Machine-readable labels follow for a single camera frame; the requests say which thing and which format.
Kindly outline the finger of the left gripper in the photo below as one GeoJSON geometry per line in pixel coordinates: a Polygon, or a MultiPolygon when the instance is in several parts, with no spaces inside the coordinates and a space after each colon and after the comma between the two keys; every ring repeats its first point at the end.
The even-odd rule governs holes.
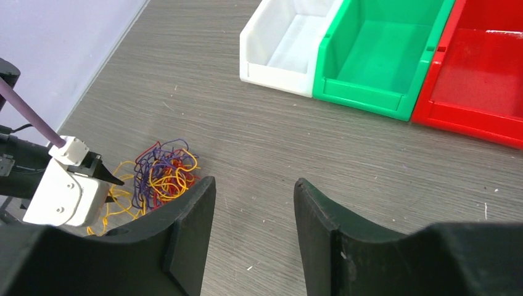
{"type": "Polygon", "coordinates": [[[95,152],[88,152],[83,161],[78,166],[69,165],[67,171],[82,176],[99,179],[117,186],[123,186],[125,184],[124,181],[111,174],[111,172],[103,164],[102,156],[95,152]]]}
{"type": "Polygon", "coordinates": [[[108,195],[105,199],[105,203],[112,203],[112,202],[116,202],[118,199],[112,195],[108,195]]]}

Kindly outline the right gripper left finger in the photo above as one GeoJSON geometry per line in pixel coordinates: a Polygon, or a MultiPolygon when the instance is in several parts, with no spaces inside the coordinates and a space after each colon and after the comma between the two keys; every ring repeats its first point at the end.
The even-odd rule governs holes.
{"type": "Polygon", "coordinates": [[[2,295],[199,295],[216,200],[214,177],[108,231],[1,227],[2,295]]]}

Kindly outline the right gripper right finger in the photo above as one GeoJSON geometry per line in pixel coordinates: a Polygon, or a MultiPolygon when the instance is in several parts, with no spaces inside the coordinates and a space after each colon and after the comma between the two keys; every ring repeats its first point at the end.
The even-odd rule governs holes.
{"type": "Polygon", "coordinates": [[[308,295],[521,295],[522,224],[378,225],[306,179],[294,212],[308,295]]]}

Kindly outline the green plastic bin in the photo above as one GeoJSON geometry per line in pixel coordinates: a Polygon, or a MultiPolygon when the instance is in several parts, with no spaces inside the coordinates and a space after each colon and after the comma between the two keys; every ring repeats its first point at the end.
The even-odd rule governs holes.
{"type": "Polygon", "coordinates": [[[344,1],[318,48],[313,97],[408,121],[454,1],[344,1]]]}

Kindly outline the red plastic bin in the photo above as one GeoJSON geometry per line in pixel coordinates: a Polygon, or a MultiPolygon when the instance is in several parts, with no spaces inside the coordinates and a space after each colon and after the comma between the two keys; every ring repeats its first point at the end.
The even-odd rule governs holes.
{"type": "Polygon", "coordinates": [[[456,1],[412,121],[522,147],[522,2],[456,1]]]}

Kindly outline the white plastic bin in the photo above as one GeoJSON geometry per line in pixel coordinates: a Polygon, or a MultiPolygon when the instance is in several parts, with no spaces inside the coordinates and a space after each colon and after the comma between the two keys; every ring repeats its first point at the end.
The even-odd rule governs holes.
{"type": "Polygon", "coordinates": [[[241,81],[311,97],[319,45],[341,0],[262,0],[239,36],[241,81]]]}

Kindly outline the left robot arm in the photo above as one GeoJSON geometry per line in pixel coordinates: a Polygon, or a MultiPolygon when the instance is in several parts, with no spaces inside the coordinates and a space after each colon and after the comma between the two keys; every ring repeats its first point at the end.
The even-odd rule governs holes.
{"type": "Polygon", "coordinates": [[[1,126],[1,195],[27,200],[22,220],[52,226],[90,226],[122,186],[102,157],[74,136],[58,135],[15,91],[20,70],[1,60],[1,105],[8,102],[26,125],[1,126]]]}

